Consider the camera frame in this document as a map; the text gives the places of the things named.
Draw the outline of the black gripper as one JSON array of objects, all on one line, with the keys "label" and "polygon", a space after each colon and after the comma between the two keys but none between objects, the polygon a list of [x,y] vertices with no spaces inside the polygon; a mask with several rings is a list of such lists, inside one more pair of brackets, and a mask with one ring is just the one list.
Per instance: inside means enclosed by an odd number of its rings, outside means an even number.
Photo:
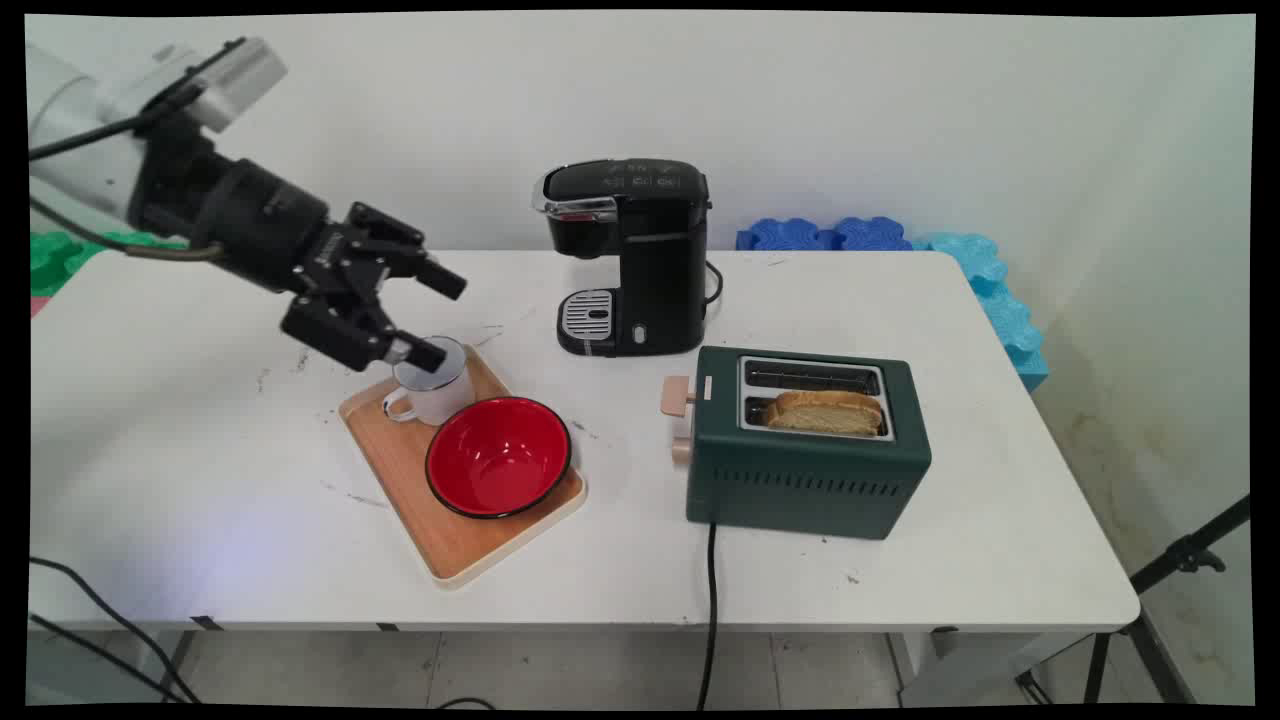
[{"label": "black gripper", "polygon": [[[467,287],[412,225],[355,202],[346,218],[349,237],[324,201],[247,159],[197,159],[188,205],[189,250],[215,249],[216,266],[271,292],[294,293],[280,323],[292,340],[356,372],[372,363],[425,370],[444,363],[444,348],[402,331],[380,301],[389,278],[411,278],[449,300]],[[372,268],[332,268],[344,250],[347,266]]]}]

